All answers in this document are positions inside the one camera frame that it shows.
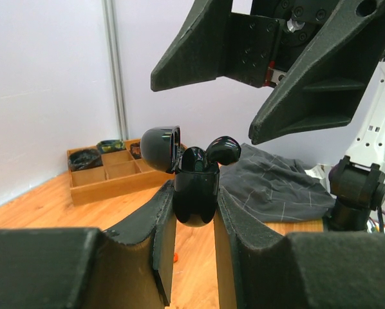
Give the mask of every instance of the wooden organizer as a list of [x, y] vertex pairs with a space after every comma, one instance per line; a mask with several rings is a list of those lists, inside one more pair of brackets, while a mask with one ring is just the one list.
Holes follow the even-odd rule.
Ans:
[[[71, 198], [74, 205], [82, 205], [93, 201], [105, 200], [115, 196], [146, 190], [163, 185], [167, 180], [174, 179], [173, 174], [156, 171], [143, 159], [135, 160], [130, 145], [140, 140], [126, 140], [126, 149], [115, 153], [102, 154], [103, 166], [70, 174]], [[71, 149], [67, 158], [76, 151], [96, 149], [96, 146]]]

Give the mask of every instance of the black cloth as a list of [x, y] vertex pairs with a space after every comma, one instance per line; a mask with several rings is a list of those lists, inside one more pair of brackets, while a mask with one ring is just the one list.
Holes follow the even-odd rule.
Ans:
[[299, 160], [241, 145], [238, 163], [221, 167], [220, 184], [247, 212], [262, 222], [322, 218], [334, 200]]

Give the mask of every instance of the white panel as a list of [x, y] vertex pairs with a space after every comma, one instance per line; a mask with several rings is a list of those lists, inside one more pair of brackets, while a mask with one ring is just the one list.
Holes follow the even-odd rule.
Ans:
[[[249, 3], [235, 0], [234, 11], [248, 13]], [[207, 147], [220, 135], [248, 143], [249, 125], [271, 89], [255, 89], [221, 78], [159, 93], [150, 90], [151, 71], [192, 4], [193, 0], [117, 1], [129, 134], [138, 138], [150, 127], [180, 125], [182, 141], [189, 146]], [[258, 147], [312, 165], [337, 163], [361, 126], [377, 79], [348, 127], [288, 135]]]
[[100, 0], [0, 0], [0, 204], [118, 137]]

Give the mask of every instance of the black cable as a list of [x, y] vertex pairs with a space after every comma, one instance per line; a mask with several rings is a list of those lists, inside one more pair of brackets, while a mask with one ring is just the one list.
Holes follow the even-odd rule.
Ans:
[[381, 206], [377, 209], [377, 217], [379, 219], [379, 232], [384, 234], [384, 221]]

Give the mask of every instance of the wooden table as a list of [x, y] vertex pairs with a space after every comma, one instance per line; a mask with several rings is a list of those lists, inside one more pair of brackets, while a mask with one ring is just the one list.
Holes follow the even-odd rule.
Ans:
[[[73, 206], [68, 175], [62, 174], [0, 208], [0, 228], [108, 227], [146, 203], [158, 188], [118, 198]], [[321, 220], [304, 223], [268, 223], [281, 234], [322, 231]], [[213, 225], [199, 229], [177, 225], [170, 308], [219, 308]]]

